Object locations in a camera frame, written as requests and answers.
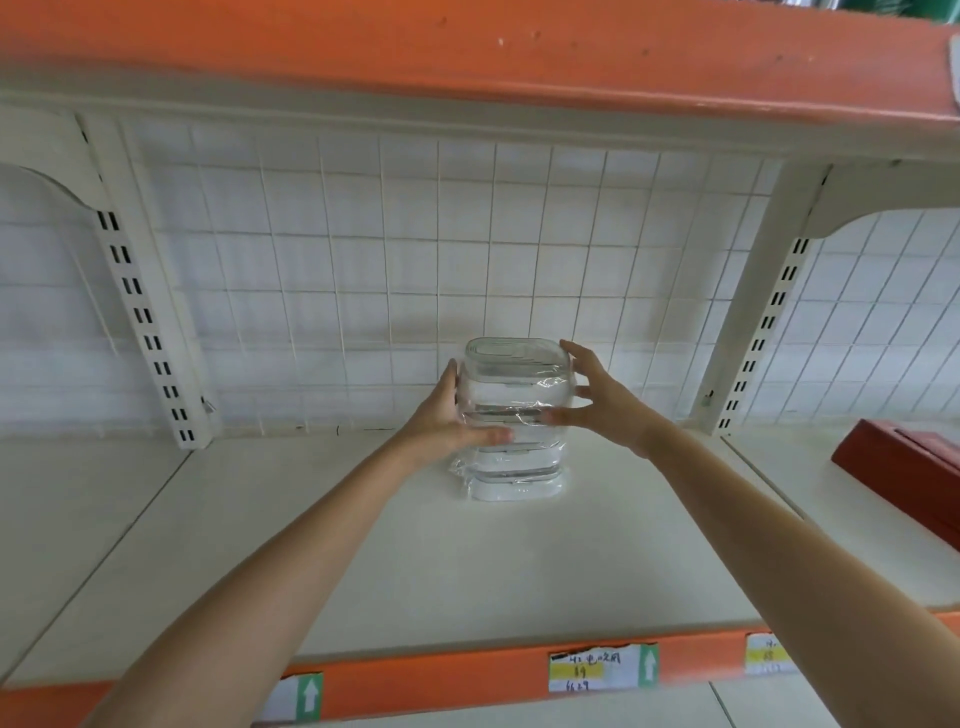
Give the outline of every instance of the forearm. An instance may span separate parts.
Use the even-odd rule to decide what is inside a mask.
[[[838,721],[960,724],[960,641],[677,427],[647,454]]]
[[[396,448],[357,466],[167,628],[88,726],[249,725],[408,473]]]

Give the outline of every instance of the white wire grid panel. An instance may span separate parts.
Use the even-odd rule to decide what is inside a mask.
[[[234,431],[406,417],[475,336],[576,338],[685,418],[773,160],[135,118]]]
[[[740,422],[960,418],[958,223],[888,211],[811,241]]]
[[[92,216],[0,165],[2,435],[166,429]]]

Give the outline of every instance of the stacked food containers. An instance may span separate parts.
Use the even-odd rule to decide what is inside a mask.
[[[509,445],[459,453],[453,469],[471,497],[528,500],[555,496],[568,476],[564,429],[545,425],[543,410],[569,406],[575,386],[570,357],[545,339],[481,338],[467,344],[457,403],[469,425],[501,425]]]

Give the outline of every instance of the orange shelf edge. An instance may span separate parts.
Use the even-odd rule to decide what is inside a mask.
[[[944,612],[937,618],[960,636],[960,612]],[[756,625],[622,640],[298,663],[284,674],[324,674],[323,720],[421,713],[554,697],[547,690],[547,655],[589,646],[657,643],[662,683],[742,677],[746,637],[765,630]],[[0,691],[0,727],[76,728],[111,686],[112,682],[104,681]]]
[[[956,128],[953,30],[724,0],[46,0],[0,61],[425,97]]]

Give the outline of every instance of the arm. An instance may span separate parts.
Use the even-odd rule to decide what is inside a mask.
[[[458,424],[455,388],[451,361],[410,422],[170,625],[87,728],[250,725],[406,477],[456,449],[509,441],[509,429]]]
[[[641,403],[589,349],[561,345],[592,404],[548,420],[650,459],[842,726],[960,725],[960,640]]]

